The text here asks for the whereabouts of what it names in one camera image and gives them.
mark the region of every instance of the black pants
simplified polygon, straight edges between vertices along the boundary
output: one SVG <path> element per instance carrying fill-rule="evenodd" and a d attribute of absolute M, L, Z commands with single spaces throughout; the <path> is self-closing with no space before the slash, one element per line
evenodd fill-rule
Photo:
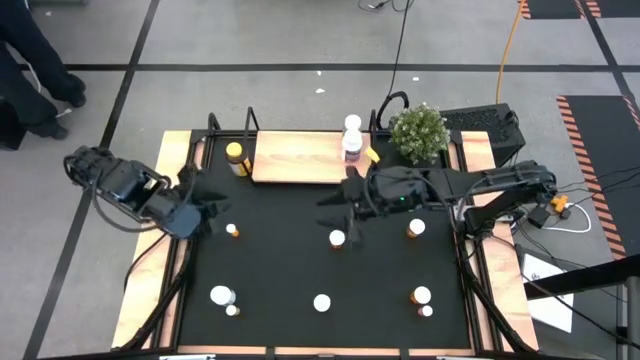
<path fill-rule="evenodd" d="M 18 121 L 27 130 L 47 136 L 46 129 L 55 123 L 57 110 L 23 76 L 7 43 L 33 66 L 54 99 L 68 101 L 80 91 L 80 84 L 42 35 L 24 1 L 0 0 L 0 96 L 14 107 Z"/>

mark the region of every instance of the black table surface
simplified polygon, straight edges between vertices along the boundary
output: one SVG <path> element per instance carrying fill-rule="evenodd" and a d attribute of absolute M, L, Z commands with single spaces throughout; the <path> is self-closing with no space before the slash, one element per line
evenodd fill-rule
<path fill-rule="evenodd" d="M 317 218 L 341 216 L 346 206 L 317 207 L 335 186 L 252 184 L 232 174 L 216 139 L 211 170 L 233 206 L 222 230 L 198 244 L 195 273 L 185 296 L 179 345 L 470 348 L 460 275 L 444 211 L 418 211 L 365 222 L 363 247 L 334 250 L 331 229 Z M 249 147 L 253 151 L 255 140 Z M 426 231 L 410 240 L 413 218 Z M 237 294 L 241 314 L 229 317 L 209 293 L 225 285 Z M 417 313 L 409 295 L 417 286 L 432 292 L 433 316 Z M 313 299 L 331 298 L 318 313 Z"/>

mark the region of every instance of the green plant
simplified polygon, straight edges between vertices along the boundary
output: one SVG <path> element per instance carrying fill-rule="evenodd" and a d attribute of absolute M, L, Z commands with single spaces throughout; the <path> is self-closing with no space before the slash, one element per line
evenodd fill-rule
<path fill-rule="evenodd" d="M 446 121 L 437 108 L 426 103 L 404 109 L 391 117 L 391 142 L 414 164 L 420 160 L 433 162 L 449 144 L 449 130 L 444 127 Z"/>

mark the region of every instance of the person's leg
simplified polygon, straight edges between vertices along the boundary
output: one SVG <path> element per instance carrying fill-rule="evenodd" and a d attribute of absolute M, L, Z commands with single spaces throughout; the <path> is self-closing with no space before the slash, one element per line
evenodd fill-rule
<path fill-rule="evenodd" d="M 67 72 L 58 53 L 33 21 L 24 0 L 0 0 L 0 28 L 4 40 L 33 66 L 51 97 L 75 107 L 84 105 L 84 83 Z"/>
<path fill-rule="evenodd" d="M 13 106 L 18 115 L 18 121 L 27 131 L 42 137 L 55 139 L 66 137 L 67 131 L 58 125 L 56 120 L 58 110 L 22 75 L 20 67 L 9 54 L 2 40 L 0 40 L 0 96 Z"/>

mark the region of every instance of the white paper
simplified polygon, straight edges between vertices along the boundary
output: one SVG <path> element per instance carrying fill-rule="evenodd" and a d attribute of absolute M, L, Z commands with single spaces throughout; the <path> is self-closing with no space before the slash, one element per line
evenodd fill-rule
<path fill-rule="evenodd" d="M 524 267 L 522 269 L 522 273 L 532 281 L 562 274 L 563 272 L 564 270 L 559 267 L 542 261 L 534 256 L 529 254 L 525 254 L 524 256 Z M 528 280 L 523 278 L 522 282 L 527 283 Z M 560 296 L 560 299 L 569 306 L 573 306 L 573 294 L 562 295 Z M 534 319 L 571 333 L 573 311 L 562 305 L 558 300 L 554 298 L 530 300 L 529 312 L 531 313 L 531 317 Z"/>

